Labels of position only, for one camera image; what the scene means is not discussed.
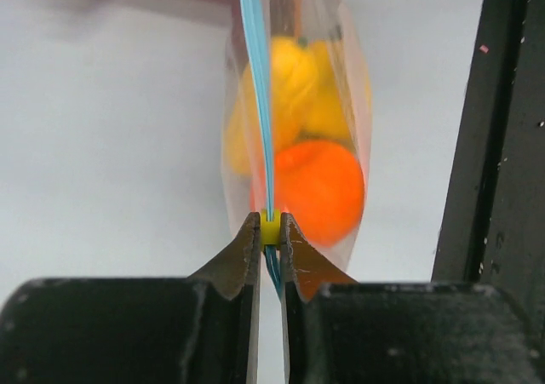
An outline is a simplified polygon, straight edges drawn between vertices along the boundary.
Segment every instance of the white table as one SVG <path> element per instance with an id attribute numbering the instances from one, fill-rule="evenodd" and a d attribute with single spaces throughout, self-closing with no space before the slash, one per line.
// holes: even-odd
<path id="1" fill-rule="evenodd" d="M 349 272 L 428 280 L 481 0 L 346 0 L 374 86 Z M 228 243 L 229 0 L 0 0 L 0 301 L 28 278 L 180 276 Z M 260 383 L 283 380 L 261 292 Z"/>

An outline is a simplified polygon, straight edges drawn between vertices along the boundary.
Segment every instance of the yellow object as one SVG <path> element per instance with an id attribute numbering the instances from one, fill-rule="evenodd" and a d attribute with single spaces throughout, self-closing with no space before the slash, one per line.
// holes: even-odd
<path id="1" fill-rule="evenodd" d="M 268 245 L 280 245 L 280 211 L 274 210 L 274 218 L 269 221 L 267 210 L 261 212 L 261 245 L 265 248 Z"/>
<path id="2" fill-rule="evenodd" d="M 347 98 L 346 104 L 343 105 L 340 88 L 342 86 L 347 88 L 347 84 L 340 85 L 337 82 L 338 78 L 346 76 L 342 41 L 318 40 L 310 45 L 310 49 L 318 66 L 320 89 L 316 100 L 309 109 L 303 130 L 314 136 L 340 141 L 351 140 L 348 121 L 353 122 L 353 116 L 349 116 L 347 119 L 344 107 L 352 112 L 352 99 Z M 364 71 L 364 81 L 365 99 L 367 106 L 371 108 L 371 87 L 367 70 Z"/>
<path id="3" fill-rule="evenodd" d="M 335 140 L 351 140 L 339 91 L 335 85 L 324 88 L 310 108 L 303 125 L 305 133 Z"/>
<path id="4" fill-rule="evenodd" d="M 274 151 L 290 146 L 301 132 L 305 113 L 318 93 L 318 68 L 313 53 L 294 38 L 271 40 L 271 131 Z M 261 131 L 250 66 L 239 82 L 238 96 L 224 136 L 231 169 L 250 174 L 251 159 L 263 159 Z"/>
<path id="5" fill-rule="evenodd" d="M 342 42 L 320 39 L 312 42 L 309 48 L 314 55 L 314 59 L 316 59 L 320 84 L 335 84 L 335 70 L 333 69 L 334 64 L 331 61 L 331 55 L 338 56 L 339 60 L 342 60 Z"/>

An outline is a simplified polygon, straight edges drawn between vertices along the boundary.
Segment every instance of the yellow slider clip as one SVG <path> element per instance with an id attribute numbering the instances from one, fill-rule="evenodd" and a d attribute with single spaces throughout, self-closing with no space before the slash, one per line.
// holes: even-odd
<path id="1" fill-rule="evenodd" d="M 267 210 L 261 212 L 261 245 L 263 250 L 268 245 L 280 245 L 280 210 L 274 210 L 274 218 L 269 221 Z"/>

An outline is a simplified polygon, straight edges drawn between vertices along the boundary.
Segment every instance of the ziplock bag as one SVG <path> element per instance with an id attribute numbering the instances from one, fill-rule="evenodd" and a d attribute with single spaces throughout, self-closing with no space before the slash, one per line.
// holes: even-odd
<path id="1" fill-rule="evenodd" d="M 234 235 L 268 203 L 269 212 L 290 212 L 307 240 L 346 270 L 370 159 L 371 92 L 357 32 L 341 0 L 250 1 L 232 0 L 226 46 L 230 228 Z"/>

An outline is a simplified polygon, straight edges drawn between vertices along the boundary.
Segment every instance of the black metal frame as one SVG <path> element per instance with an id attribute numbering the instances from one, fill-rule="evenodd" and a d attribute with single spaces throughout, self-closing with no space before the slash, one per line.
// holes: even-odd
<path id="1" fill-rule="evenodd" d="M 545 327 L 545 0 L 484 0 L 433 280 L 492 283 Z"/>
<path id="2" fill-rule="evenodd" d="M 545 381 L 539 342 L 501 291 L 358 284 L 280 226 L 286 382 Z M 261 237 L 251 214 L 189 278 L 50 279 L 0 313 L 0 382 L 256 383 Z"/>

